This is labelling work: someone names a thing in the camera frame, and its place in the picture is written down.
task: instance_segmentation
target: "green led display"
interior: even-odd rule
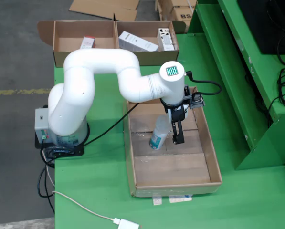
[[[167,71],[168,76],[172,76],[172,75],[177,75],[178,74],[176,66],[166,68],[166,71]]]

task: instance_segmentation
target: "green workbench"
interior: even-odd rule
[[[235,170],[250,149],[204,33],[177,36],[178,61],[197,80],[214,80],[223,86],[216,96],[204,96],[205,115],[220,165],[223,185],[216,193],[194,196],[190,202],[154,206],[151,198],[129,194],[123,124],[84,149],[84,155],[56,160],[55,189],[91,210],[136,222],[143,229],[276,229],[285,228],[285,167]],[[160,66],[141,67],[142,75]],[[55,68],[55,83],[63,82],[63,69]],[[194,85],[188,79],[186,83]],[[92,139],[123,115],[124,99],[116,75],[95,76],[95,99],[87,115]],[[200,83],[201,92],[215,91]],[[55,227],[112,228],[107,219],[94,216],[66,198],[55,196]]]
[[[260,52],[237,0],[200,0],[189,32],[205,35],[250,149],[237,168],[284,165],[285,107],[278,100],[273,102],[270,116],[274,123],[269,128],[267,117],[257,109],[254,91],[245,79],[247,67],[269,108],[278,96],[276,82],[284,66],[276,55]]]

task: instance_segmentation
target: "concrete floor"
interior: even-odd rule
[[[52,48],[38,37],[41,20],[104,20],[68,11],[72,0],[0,0],[0,223],[53,217],[37,195],[43,162],[34,148],[34,109],[52,88]],[[141,0],[137,21],[159,20],[154,0]]]

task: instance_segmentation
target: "robotic arm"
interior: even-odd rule
[[[130,102],[160,98],[172,123],[173,142],[184,142],[181,128],[184,106],[190,109],[204,106],[204,101],[201,94],[192,95],[185,85],[186,73],[180,63],[166,62],[159,73],[142,77],[138,58],[130,51],[81,49],[65,59],[64,83],[50,91],[48,108],[36,109],[35,132],[39,143],[74,147],[84,141],[88,135],[85,117],[95,96],[94,74],[108,73],[117,74],[120,93]]]
[[[174,75],[167,68],[174,67]],[[161,98],[167,104],[182,101],[185,70],[178,62],[165,63],[157,74],[142,77],[138,58],[122,49],[81,49],[64,62],[64,83],[49,94],[49,127],[59,136],[73,134],[95,96],[94,74],[116,73],[121,95],[133,103]]]

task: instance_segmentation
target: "plastic bottle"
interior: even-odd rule
[[[159,116],[156,120],[153,135],[150,139],[150,146],[155,150],[161,149],[170,130],[171,123],[169,123],[168,116]]]

